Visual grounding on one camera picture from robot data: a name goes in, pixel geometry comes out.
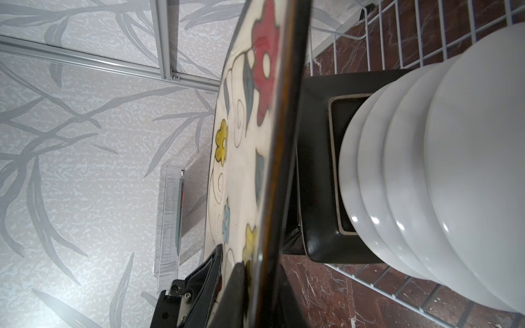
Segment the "black plastic part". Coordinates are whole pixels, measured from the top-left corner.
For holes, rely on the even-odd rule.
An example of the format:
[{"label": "black plastic part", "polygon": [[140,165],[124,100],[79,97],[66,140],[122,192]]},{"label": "black plastic part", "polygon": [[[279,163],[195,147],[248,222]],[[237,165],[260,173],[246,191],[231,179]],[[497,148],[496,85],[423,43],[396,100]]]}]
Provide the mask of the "black plastic part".
[{"label": "black plastic part", "polygon": [[183,293],[192,293],[192,308],[179,328],[205,328],[217,293],[221,289],[223,245],[219,244],[195,271],[184,280]]},{"label": "black plastic part", "polygon": [[[315,262],[382,262],[359,236],[344,235],[339,231],[335,206],[339,200],[335,198],[328,106],[334,97],[374,93],[408,72],[403,69],[349,73],[310,77],[302,81],[297,140],[302,235],[306,253]],[[338,117],[332,117],[334,126],[337,126]],[[340,214],[342,221],[349,221],[344,207],[340,208]]]},{"label": "black plastic part", "polygon": [[283,237],[283,243],[281,247],[282,254],[306,255],[305,247],[302,242],[301,223],[299,222],[298,214],[297,172],[296,170],[293,170],[290,202],[288,205],[288,216],[286,220],[285,235]]},{"label": "black plastic part", "polygon": [[245,302],[244,264],[236,263],[208,328],[242,328],[244,323]]},{"label": "black plastic part", "polygon": [[155,312],[151,319],[151,328],[174,328],[177,327],[181,298],[166,295],[163,290],[157,299]]},{"label": "black plastic part", "polygon": [[217,292],[221,289],[223,245],[217,245],[212,254],[186,279],[173,280],[170,293],[163,290],[157,300],[150,328],[176,328],[181,300],[185,293],[192,295],[192,308],[178,328],[205,328]]}]

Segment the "aluminum frame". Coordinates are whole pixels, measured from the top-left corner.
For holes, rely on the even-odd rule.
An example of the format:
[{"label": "aluminum frame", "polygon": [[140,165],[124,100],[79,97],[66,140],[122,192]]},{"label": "aluminum frame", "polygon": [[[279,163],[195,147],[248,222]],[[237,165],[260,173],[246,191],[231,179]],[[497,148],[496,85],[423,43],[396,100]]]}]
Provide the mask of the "aluminum frame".
[{"label": "aluminum frame", "polygon": [[196,90],[218,92],[220,85],[220,81],[217,80],[191,76],[183,73],[172,73],[172,78],[170,80],[162,79],[161,70],[156,67],[133,64],[122,60],[85,54],[79,51],[48,46],[7,36],[0,36],[0,52],[19,57],[44,60],[56,64],[89,68],[129,77],[170,83]]},{"label": "aluminum frame", "polygon": [[167,0],[150,0],[153,31],[161,79],[171,80],[170,34],[167,23]]}]

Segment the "wall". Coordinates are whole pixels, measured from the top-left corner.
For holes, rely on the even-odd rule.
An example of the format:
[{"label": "wall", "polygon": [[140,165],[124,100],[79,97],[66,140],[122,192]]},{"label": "wall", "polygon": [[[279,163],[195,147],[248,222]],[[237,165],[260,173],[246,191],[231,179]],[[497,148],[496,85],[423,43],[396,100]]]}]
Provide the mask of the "wall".
[{"label": "wall", "polygon": [[159,171],[193,162],[194,266],[215,99],[67,66],[60,87],[48,63],[0,55],[2,326],[149,326]]}]

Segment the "gray leaf painting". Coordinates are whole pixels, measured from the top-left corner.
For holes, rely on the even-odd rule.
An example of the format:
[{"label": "gray leaf painting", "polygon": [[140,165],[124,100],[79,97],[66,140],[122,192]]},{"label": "gray leaf painting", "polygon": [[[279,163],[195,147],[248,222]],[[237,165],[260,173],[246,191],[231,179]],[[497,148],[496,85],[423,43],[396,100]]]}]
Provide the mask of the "gray leaf painting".
[{"label": "gray leaf painting", "polygon": [[72,328],[102,328],[93,320],[89,319],[82,313],[73,309],[66,303],[60,301],[53,296],[39,291],[37,289],[31,289],[31,291],[44,302],[53,312],[57,314],[65,323]]},{"label": "gray leaf painting", "polygon": [[[144,13],[151,10],[148,1],[134,0],[120,4],[105,4],[99,0],[91,2],[94,5],[56,11],[37,9],[24,5],[0,4],[0,12],[10,16],[10,18],[0,21],[0,27],[22,28],[51,23],[43,35],[44,42],[51,46],[62,47],[62,37],[67,31],[68,22],[72,17],[86,17],[88,14],[93,14],[92,17],[96,19],[98,13],[112,13],[116,23],[121,29],[122,36],[127,37],[131,44],[135,46],[136,50],[151,61],[151,64],[158,64],[156,54],[152,53],[144,44],[144,38],[147,38],[149,43],[154,43],[155,40],[153,25],[150,22],[151,14],[149,14],[150,18],[147,18]],[[136,30],[140,30],[141,33],[144,32],[145,34],[141,34],[139,37]],[[88,47],[81,51],[91,53]],[[59,87],[61,87],[61,67],[62,65],[52,64],[49,69],[51,77]]]},{"label": "gray leaf painting", "polygon": [[163,115],[163,116],[153,119],[153,121],[158,121],[158,120],[167,120],[167,119],[187,118],[186,120],[184,120],[184,122],[182,122],[181,125],[177,127],[177,129],[175,129],[175,131],[173,131],[173,133],[167,139],[165,139],[161,143],[161,145],[157,149],[157,152],[153,156],[153,159],[151,159],[150,166],[148,167],[148,170],[146,171],[146,174],[144,175],[144,177],[147,177],[148,175],[151,174],[151,172],[153,172],[153,170],[160,163],[162,157],[170,149],[170,147],[172,146],[173,142],[177,139],[177,137],[181,135],[184,129],[186,129],[193,121],[197,119],[199,119],[199,121],[197,122],[197,128],[196,128],[195,134],[196,135],[198,134],[199,137],[197,136],[195,137],[195,142],[197,144],[196,145],[197,149],[199,148],[199,139],[200,139],[200,133],[201,133],[201,127],[202,127],[201,120],[203,121],[206,117],[213,116],[215,114],[215,111],[212,108],[212,106],[207,102],[207,100],[202,97],[199,91],[195,90],[195,94],[197,95],[197,98],[201,101],[201,103],[204,105],[204,107],[207,109],[207,111],[195,112],[195,113],[169,114],[169,115]]},{"label": "gray leaf painting", "polygon": [[58,243],[64,245],[65,247],[73,250],[74,252],[87,256],[80,248],[74,244],[65,240],[51,225],[49,218],[47,217],[46,209],[44,207],[44,200],[42,199],[41,191],[41,176],[39,169],[38,156],[35,157],[33,162],[33,170],[31,172],[31,177],[29,178],[29,183],[27,185],[27,210],[29,211],[29,216],[33,222],[33,226],[37,232],[38,238],[42,243],[44,250],[46,251],[47,256],[55,263],[60,270],[65,273],[69,278],[71,278],[75,283],[80,284],[80,282],[75,278],[71,270],[69,270],[66,265],[62,262],[60,257],[55,250],[51,239],[54,239]]},{"label": "gray leaf painting", "polygon": [[[150,17],[130,16],[152,28]],[[43,31],[57,36],[62,22],[49,22]],[[71,20],[62,26],[69,28]],[[156,297],[138,296],[155,284],[147,263],[154,246],[148,215],[158,187],[155,167],[188,144],[201,155],[190,150],[182,161],[207,157],[209,149],[202,150],[211,138],[216,94],[70,66],[58,77],[48,63],[0,57],[6,100],[0,105],[0,244],[8,279],[8,296],[0,299],[8,322],[0,325],[24,326],[33,318],[39,326],[39,315],[50,326],[147,325]],[[193,218],[204,207],[205,186],[196,192],[200,198],[188,208]],[[127,265],[115,263],[117,251],[126,252]],[[107,273],[115,271],[118,277],[108,282]],[[135,275],[141,289],[130,295]],[[72,290],[81,295],[78,302]],[[27,298],[52,312],[32,310]],[[95,299],[107,301],[105,316]]]},{"label": "gray leaf painting", "polygon": [[188,55],[186,55],[184,52],[182,52],[179,47],[176,45],[176,43],[170,41],[170,61],[173,65],[175,63],[176,69],[175,71],[180,73],[186,73],[186,70],[184,69],[184,66],[182,64],[188,64],[192,65],[195,68],[197,68],[200,72],[204,73],[205,75],[209,75],[211,77],[214,77],[215,79],[219,79],[219,76],[203,65],[197,64],[195,61],[193,61]]},{"label": "gray leaf painting", "polygon": [[188,22],[184,29],[190,29],[199,24],[233,19],[240,15],[243,6],[244,4],[206,5],[181,18],[181,22]]},{"label": "gray leaf painting", "polygon": [[142,296],[152,307],[157,306],[157,298],[152,294],[143,291],[142,293],[140,293],[140,296]]},{"label": "gray leaf painting", "polygon": [[[128,265],[122,274],[122,278],[120,279],[115,295],[111,300],[109,307],[109,323],[111,328],[121,327],[122,305],[124,304],[126,290],[128,289],[128,284],[130,281],[134,256],[135,254],[132,253],[130,259],[128,260]],[[101,325],[97,324],[95,321],[89,319],[59,299],[37,289],[31,289],[31,291],[72,328],[102,328]]]},{"label": "gray leaf painting", "polygon": [[224,80],[223,95],[224,95],[224,103],[226,104],[226,116],[228,116],[229,115],[229,91],[228,91],[228,81],[226,80]]},{"label": "gray leaf painting", "polygon": [[126,297],[126,290],[130,283],[131,269],[133,268],[133,257],[134,253],[131,254],[128,261],[128,265],[124,270],[124,274],[120,279],[119,286],[115,292],[115,296],[111,300],[109,305],[109,325],[111,328],[120,328],[122,321],[122,306],[124,304],[124,298]]},{"label": "gray leaf painting", "polygon": [[[8,124],[10,126],[13,126],[19,130],[30,132],[32,134],[36,135],[36,138],[31,140],[21,151],[19,154],[4,154],[3,157],[9,160],[7,164],[5,164],[0,169],[0,187],[3,187],[4,184],[8,181],[8,179],[16,173],[15,179],[10,183],[9,188],[7,189],[6,193],[2,196],[0,196],[0,235],[2,235],[3,239],[6,241],[7,245],[15,251],[20,256],[24,256],[24,247],[16,242],[8,233],[6,224],[5,224],[5,218],[7,209],[10,206],[10,204],[18,197],[20,194],[20,191],[22,190],[22,187],[24,185],[24,181],[27,176],[27,166],[30,163],[30,161],[39,155],[43,155],[52,151],[60,150],[69,146],[72,146],[73,144],[82,141],[84,139],[91,138],[96,133],[87,133],[82,134],[77,137],[63,137],[58,135],[58,133],[67,128],[71,125],[80,124],[83,122],[91,122],[93,125],[95,125],[98,128],[102,128],[100,123],[96,121],[93,116],[102,114],[110,109],[116,108],[122,104],[135,101],[138,99],[151,97],[151,96],[165,96],[167,94],[171,94],[174,92],[178,92],[181,90],[184,90],[184,88],[181,87],[167,87],[162,89],[156,89],[156,90],[150,90],[145,91],[137,94],[133,94],[130,96],[125,97],[117,97],[114,98],[102,106],[99,106],[98,108],[95,108],[91,111],[88,111],[84,114],[80,114],[77,111],[73,110],[69,105],[65,104],[62,100],[51,96],[50,94],[40,90],[38,87],[34,86],[33,84],[27,82],[22,77],[18,76],[16,73],[14,73],[12,70],[10,70],[5,64],[3,64],[0,61],[0,71],[3,72],[5,75],[10,77],[12,80],[16,81],[20,85],[28,88],[29,90],[37,93],[40,95],[40,98],[37,98],[33,101],[28,102],[27,104],[20,106],[18,108],[14,108],[12,110],[7,110],[5,112],[2,112],[0,114],[0,121],[2,121],[4,124]],[[63,123],[59,124],[55,128],[43,132],[38,131],[34,128],[31,128],[29,126],[25,126],[20,123],[16,123],[11,121],[11,119],[19,117],[27,112],[29,112],[36,104],[41,102],[43,99],[46,99],[48,101],[51,101],[53,104],[56,104],[62,109],[65,109],[65,112],[68,114],[71,114],[73,117],[67,119]],[[53,144],[51,146],[42,147],[48,140],[57,140],[59,143]],[[35,160],[34,164],[34,170],[38,169],[38,159]],[[61,269],[62,272],[64,272],[67,276],[69,276],[74,282],[80,284],[78,280],[75,278],[75,276],[71,273],[71,271],[64,265],[64,263],[60,260],[60,257],[56,254],[55,249],[53,247],[53,243],[51,242],[51,239],[54,239],[56,242],[59,242],[61,244],[68,245],[67,247],[76,251],[79,254],[85,255],[78,247],[72,245],[69,242],[66,242],[62,237],[60,237],[58,234],[54,233],[54,229],[50,229],[50,224],[48,223],[47,214],[45,214],[45,209],[42,206],[37,207],[36,201],[39,202],[39,204],[43,204],[42,195],[39,191],[39,189],[36,189],[38,186],[38,179],[40,179],[40,173],[39,171],[34,172],[35,177],[33,180],[30,180],[30,183],[28,184],[28,193],[32,193],[31,197],[28,197],[27,200],[27,206],[28,210],[32,211],[34,209],[33,214],[31,215],[31,219],[33,222],[33,225],[35,229],[37,230],[38,237],[40,239],[40,242],[42,243],[43,247],[46,250],[46,254],[50,257],[50,259]],[[44,221],[44,226],[48,227],[47,229],[44,229],[42,226],[41,221]]]},{"label": "gray leaf painting", "polygon": [[251,71],[250,64],[248,63],[247,59],[244,60],[243,84],[244,95],[246,97],[246,127],[248,127],[251,117],[251,110],[254,104],[254,74]]},{"label": "gray leaf painting", "polygon": [[264,157],[255,150],[255,199],[259,206],[261,185],[263,184]]}]

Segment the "ceramic plate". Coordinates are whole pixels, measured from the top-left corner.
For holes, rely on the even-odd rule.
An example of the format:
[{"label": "ceramic plate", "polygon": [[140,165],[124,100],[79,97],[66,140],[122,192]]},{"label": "ceramic plate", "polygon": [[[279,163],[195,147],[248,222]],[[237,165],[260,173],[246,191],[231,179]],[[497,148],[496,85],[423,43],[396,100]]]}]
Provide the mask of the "ceramic plate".
[{"label": "ceramic plate", "polygon": [[525,23],[470,47],[427,119],[430,198],[450,244],[499,299],[525,313]]},{"label": "ceramic plate", "polygon": [[355,231],[368,248],[396,270],[409,276],[425,279],[392,253],[381,239],[368,219],[359,191],[357,154],[361,131],[372,106],[387,87],[376,91],[359,107],[346,129],[339,154],[339,188],[346,213],[351,218]]},{"label": "ceramic plate", "polygon": [[363,126],[357,163],[359,188],[375,230],[394,254],[419,276],[439,282],[412,253],[397,229],[386,200],[383,179],[383,149],[390,120],[406,92],[431,67],[425,66],[400,77],[378,98]]},{"label": "ceramic plate", "polygon": [[386,196],[407,244],[435,277],[479,304],[513,311],[458,258],[439,227],[428,195],[423,160],[426,118],[439,83],[457,59],[451,58],[424,74],[397,107],[384,150]]}]

